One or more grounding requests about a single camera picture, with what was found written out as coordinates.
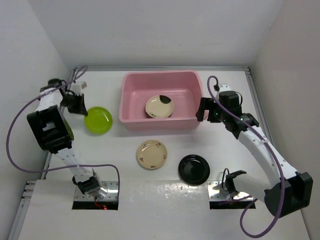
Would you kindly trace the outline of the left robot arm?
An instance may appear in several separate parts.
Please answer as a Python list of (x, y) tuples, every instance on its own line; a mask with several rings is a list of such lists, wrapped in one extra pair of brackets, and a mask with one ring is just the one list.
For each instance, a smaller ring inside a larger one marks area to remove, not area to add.
[(60, 158), (73, 174), (72, 182), (82, 194), (103, 199), (107, 192), (102, 189), (98, 174), (92, 167), (84, 166), (80, 154), (74, 147), (74, 134), (61, 108), (66, 107), (72, 114), (88, 116), (84, 94), (75, 93), (63, 86), (64, 80), (54, 78), (40, 89), (39, 106), (27, 115), (27, 121), (44, 151)]

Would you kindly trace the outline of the black plate front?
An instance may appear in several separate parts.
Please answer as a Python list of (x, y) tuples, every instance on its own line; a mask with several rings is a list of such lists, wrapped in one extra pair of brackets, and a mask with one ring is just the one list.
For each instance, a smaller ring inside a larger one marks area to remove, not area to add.
[(189, 154), (181, 159), (178, 164), (178, 175), (188, 185), (199, 186), (207, 181), (210, 176), (208, 162), (199, 155)]

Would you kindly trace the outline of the cream plate black brushstroke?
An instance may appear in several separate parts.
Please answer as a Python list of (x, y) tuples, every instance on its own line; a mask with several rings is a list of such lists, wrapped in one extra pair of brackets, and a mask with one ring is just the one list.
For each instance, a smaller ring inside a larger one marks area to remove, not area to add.
[(145, 104), (145, 112), (151, 118), (169, 118), (174, 110), (173, 101), (166, 95), (154, 95)]

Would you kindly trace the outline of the lime green plate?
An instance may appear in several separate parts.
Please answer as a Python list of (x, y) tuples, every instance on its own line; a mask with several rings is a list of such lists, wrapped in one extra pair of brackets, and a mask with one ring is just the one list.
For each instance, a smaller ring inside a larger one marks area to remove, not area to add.
[(104, 107), (94, 106), (87, 111), (84, 117), (86, 128), (93, 134), (103, 135), (113, 126), (113, 117)]

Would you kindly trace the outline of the cream floral plate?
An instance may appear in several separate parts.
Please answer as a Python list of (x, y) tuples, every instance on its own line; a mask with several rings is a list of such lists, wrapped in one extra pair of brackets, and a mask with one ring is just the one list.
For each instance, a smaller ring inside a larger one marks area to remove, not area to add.
[(146, 140), (136, 151), (137, 162), (146, 170), (161, 168), (168, 158), (166, 146), (158, 140)]

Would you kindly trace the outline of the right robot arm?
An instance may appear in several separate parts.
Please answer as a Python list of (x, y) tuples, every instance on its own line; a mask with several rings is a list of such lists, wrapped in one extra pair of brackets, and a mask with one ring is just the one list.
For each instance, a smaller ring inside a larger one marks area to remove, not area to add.
[(228, 174), (224, 191), (228, 195), (245, 192), (265, 203), (273, 216), (283, 217), (310, 204), (313, 179), (291, 166), (269, 142), (259, 122), (250, 113), (243, 113), (238, 94), (233, 90), (218, 93), (218, 100), (202, 97), (196, 118), (223, 123), (225, 128), (243, 144), (267, 176), (266, 181), (254, 178), (244, 170)]

